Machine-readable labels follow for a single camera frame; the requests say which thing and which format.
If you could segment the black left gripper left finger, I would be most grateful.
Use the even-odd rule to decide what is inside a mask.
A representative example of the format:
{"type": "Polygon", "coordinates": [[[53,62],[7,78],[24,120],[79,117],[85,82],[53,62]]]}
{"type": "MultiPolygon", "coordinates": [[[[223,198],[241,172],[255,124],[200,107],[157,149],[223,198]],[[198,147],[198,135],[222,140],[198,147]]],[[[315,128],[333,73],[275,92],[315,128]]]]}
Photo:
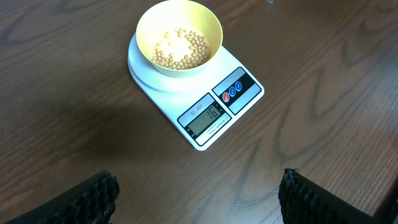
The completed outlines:
{"type": "Polygon", "coordinates": [[[119,191],[116,176],[103,170],[6,224],[108,224],[119,191]]]}

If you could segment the yellow plastic bowl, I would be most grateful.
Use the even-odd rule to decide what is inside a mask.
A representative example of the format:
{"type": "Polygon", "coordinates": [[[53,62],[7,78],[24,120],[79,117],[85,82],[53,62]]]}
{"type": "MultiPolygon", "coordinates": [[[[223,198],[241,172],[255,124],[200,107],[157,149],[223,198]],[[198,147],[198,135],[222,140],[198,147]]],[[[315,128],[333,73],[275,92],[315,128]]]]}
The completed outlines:
{"type": "Polygon", "coordinates": [[[223,42],[223,28],[215,14],[197,2],[163,1],[152,6],[140,18],[136,41],[141,53],[160,73],[172,78],[188,78],[204,70],[205,65],[217,54],[223,42]],[[210,57],[203,65],[188,70],[171,70],[150,60],[152,48],[157,41],[162,40],[162,33],[178,28],[198,30],[207,38],[210,57]]]}

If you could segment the soybeans in bowl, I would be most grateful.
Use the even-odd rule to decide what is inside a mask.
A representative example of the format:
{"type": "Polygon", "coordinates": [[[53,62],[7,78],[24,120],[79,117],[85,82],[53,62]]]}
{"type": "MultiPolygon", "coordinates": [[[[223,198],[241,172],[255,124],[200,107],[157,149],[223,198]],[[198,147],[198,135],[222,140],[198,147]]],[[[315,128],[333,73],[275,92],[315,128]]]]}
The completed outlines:
{"type": "Polygon", "coordinates": [[[178,28],[162,33],[152,48],[150,60],[171,70],[188,70],[203,65],[210,57],[207,38],[198,30],[178,28]]]}

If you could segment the white digital kitchen scale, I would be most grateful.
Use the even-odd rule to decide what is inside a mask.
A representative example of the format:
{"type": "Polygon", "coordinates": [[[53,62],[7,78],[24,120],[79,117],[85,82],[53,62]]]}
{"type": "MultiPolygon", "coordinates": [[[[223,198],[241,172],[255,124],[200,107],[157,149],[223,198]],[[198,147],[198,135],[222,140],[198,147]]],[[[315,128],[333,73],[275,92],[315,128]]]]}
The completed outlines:
{"type": "Polygon", "coordinates": [[[127,62],[137,85],[198,151],[208,149],[264,95],[261,83],[224,47],[202,72],[189,78],[157,71],[135,37],[127,62]]]}

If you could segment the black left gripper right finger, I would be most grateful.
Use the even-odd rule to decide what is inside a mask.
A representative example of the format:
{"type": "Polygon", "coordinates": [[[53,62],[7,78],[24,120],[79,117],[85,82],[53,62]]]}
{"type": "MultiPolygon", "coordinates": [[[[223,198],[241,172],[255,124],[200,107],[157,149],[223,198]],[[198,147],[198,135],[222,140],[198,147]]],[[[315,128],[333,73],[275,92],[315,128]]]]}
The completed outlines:
{"type": "Polygon", "coordinates": [[[282,221],[287,224],[372,224],[379,221],[286,168],[279,185],[282,221]]]}

